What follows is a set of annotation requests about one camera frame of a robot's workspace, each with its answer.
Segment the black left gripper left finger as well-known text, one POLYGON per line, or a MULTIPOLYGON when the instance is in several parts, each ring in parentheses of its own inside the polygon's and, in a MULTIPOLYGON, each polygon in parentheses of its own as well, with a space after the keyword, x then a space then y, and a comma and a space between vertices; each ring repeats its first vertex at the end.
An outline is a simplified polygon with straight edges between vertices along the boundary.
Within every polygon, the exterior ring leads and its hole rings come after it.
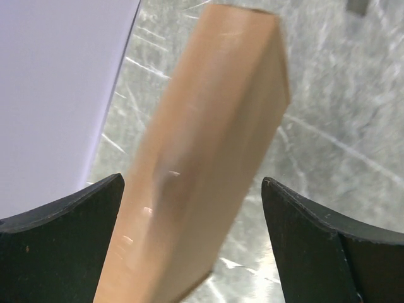
POLYGON ((1 302, 92 302, 123 190, 112 174, 1 219, 1 302))

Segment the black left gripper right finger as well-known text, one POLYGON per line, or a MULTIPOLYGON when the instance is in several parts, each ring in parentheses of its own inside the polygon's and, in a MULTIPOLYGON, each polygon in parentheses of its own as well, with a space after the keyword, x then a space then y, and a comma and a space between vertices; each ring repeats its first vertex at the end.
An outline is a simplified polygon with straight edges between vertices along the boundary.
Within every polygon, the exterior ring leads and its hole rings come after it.
POLYGON ((267 177, 263 211, 286 302, 402 302, 403 234, 309 200, 267 177))

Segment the brown cardboard express box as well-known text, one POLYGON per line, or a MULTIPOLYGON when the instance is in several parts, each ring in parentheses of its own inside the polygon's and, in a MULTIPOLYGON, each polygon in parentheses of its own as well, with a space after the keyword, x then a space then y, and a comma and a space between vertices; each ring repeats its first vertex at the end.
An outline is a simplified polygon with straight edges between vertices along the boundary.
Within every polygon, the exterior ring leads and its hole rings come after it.
POLYGON ((179 302, 210 276, 289 103, 280 17, 207 5, 126 174, 95 302, 179 302))

